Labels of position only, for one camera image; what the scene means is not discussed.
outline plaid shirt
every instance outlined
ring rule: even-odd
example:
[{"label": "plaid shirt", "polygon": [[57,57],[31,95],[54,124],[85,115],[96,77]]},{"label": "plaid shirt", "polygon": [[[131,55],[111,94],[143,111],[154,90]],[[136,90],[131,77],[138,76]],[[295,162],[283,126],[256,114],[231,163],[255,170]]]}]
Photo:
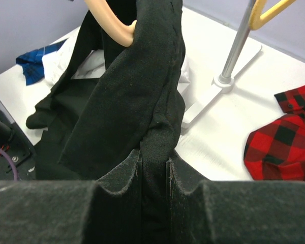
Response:
[{"label": "plaid shirt", "polygon": [[52,45],[27,52],[16,58],[16,64],[22,66],[26,78],[26,85],[34,84],[44,78],[42,57],[46,54],[58,51],[65,40]]},{"label": "plaid shirt", "polygon": [[275,98],[287,114],[249,135],[244,163],[255,180],[305,180],[305,86]]}]

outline red plaid cloth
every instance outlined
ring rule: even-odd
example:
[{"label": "red plaid cloth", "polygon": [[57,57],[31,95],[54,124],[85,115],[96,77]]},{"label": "red plaid cloth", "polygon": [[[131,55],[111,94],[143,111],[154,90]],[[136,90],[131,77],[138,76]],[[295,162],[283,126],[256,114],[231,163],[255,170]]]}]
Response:
[{"label": "red plaid cloth", "polygon": [[305,86],[275,98],[287,114],[249,135],[245,166],[255,180],[305,180]]}]

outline blue plaid cloth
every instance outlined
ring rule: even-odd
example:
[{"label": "blue plaid cloth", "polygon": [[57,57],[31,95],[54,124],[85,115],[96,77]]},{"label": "blue plaid cloth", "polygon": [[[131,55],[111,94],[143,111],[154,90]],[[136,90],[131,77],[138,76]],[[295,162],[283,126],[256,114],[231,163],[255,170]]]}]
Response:
[{"label": "blue plaid cloth", "polygon": [[26,78],[26,85],[34,84],[44,78],[42,57],[46,54],[58,51],[65,41],[66,40],[63,40],[40,49],[27,52],[16,58],[16,64],[22,66],[22,72]]}]

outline gray wall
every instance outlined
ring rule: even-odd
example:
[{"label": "gray wall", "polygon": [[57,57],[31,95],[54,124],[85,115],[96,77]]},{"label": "gray wall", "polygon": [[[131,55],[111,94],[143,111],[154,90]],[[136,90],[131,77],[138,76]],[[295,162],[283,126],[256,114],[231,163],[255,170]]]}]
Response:
[{"label": "gray wall", "polygon": [[[279,0],[268,0],[266,9]],[[249,0],[184,0],[184,4],[237,29]],[[297,0],[251,37],[305,62],[305,0]]]},{"label": "gray wall", "polygon": [[0,73],[78,27],[86,11],[83,0],[0,0]]}]

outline silver rod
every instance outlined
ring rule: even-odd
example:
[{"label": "silver rod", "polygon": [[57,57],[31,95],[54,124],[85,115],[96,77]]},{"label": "silver rod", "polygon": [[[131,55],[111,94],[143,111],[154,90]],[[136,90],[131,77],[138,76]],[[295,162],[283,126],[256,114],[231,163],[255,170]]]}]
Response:
[{"label": "silver rod", "polygon": [[256,0],[250,0],[249,5],[244,13],[244,17],[239,25],[235,40],[233,42],[232,48],[230,49],[226,64],[221,74],[222,77],[224,78],[231,77],[234,67],[237,63],[238,57],[249,36],[250,33],[249,20],[255,1]]}]

